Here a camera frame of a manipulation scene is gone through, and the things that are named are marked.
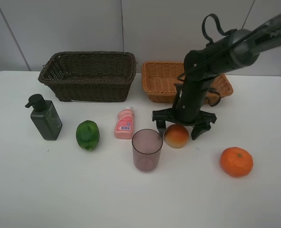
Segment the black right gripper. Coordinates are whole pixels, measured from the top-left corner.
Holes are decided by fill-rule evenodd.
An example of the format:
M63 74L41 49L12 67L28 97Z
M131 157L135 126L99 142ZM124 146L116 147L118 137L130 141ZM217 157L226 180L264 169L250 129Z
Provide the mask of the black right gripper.
M163 136L166 131L166 121L184 126L194 126L191 132L192 140L211 129L210 123L216 122L216 115L200 109L213 80L213 77L199 81L187 77L184 83L175 84L177 94L172 107L152 112L152 120L156 121L160 136Z

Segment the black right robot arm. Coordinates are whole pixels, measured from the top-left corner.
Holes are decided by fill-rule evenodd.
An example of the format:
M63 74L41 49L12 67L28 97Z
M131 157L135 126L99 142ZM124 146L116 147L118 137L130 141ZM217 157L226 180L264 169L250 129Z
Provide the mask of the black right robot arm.
M253 31L231 29L224 32L216 14L218 32L223 39L214 42L202 24L202 33L208 44L202 50L191 50L184 59L184 72L177 79L176 96L171 108L152 112L160 136L166 131L166 122L191 126L191 138L195 140L210 130L217 118L201 107L213 80L224 73L248 67L255 63L260 53L281 47L281 13Z

